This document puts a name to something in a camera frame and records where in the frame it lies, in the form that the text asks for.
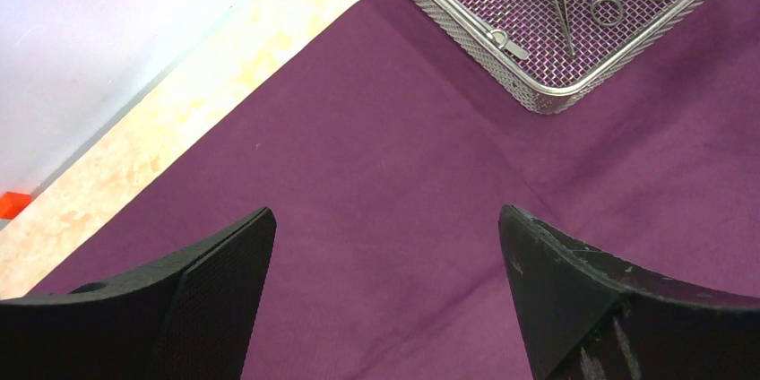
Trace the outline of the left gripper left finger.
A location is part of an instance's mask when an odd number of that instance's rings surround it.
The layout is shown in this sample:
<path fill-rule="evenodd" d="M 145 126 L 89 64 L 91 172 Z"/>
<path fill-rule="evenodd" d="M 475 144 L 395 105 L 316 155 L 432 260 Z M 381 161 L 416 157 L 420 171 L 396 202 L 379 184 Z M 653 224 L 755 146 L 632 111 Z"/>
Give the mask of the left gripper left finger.
<path fill-rule="evenodd" d="M 240 378 L 275 232 L 264 207 L 105 280 L 3 300 L 2 378 Z"/>

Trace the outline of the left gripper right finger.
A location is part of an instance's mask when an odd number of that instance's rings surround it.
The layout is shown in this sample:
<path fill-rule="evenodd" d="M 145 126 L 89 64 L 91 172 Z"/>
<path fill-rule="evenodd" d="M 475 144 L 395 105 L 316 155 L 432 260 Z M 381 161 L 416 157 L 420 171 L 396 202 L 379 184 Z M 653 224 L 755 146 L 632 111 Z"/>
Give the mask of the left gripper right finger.
<path fill-rule="evenodd" d="M 758 378 L 757 298 L 649 271 L 514 205 L 498 226 L 534 378 Z"/>

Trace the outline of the purple cloth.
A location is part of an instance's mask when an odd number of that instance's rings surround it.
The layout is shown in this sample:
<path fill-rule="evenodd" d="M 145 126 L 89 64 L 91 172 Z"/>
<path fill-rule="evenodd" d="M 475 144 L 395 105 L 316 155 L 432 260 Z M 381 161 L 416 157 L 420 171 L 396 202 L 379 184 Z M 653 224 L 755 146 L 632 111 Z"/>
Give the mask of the purple cloth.
<path fill-rule="evenodd" d="M 37 286 L 262 206 L 246 379 L 527 379 L 497 221 L 518 205 L 683 281 L 759 292 L 759 0 L 708 0 L 568 110 L 523 108 L 411 0 L 360 0 Z"/>

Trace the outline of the metal mesh instrument tray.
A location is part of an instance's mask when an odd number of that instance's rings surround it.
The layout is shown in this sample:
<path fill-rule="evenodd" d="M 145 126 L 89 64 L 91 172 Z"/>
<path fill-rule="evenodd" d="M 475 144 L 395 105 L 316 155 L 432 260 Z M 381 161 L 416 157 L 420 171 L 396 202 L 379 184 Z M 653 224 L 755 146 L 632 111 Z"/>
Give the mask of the metal mesh instrument tray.
<path fill-rule="evenodd" d="M 530 111 L 566 110 L 705 0 L 623 0 L 624 20 L 598 25 L 593 0 L 567 0 L 575 58 L 551 0 L 412 0 Z"/>

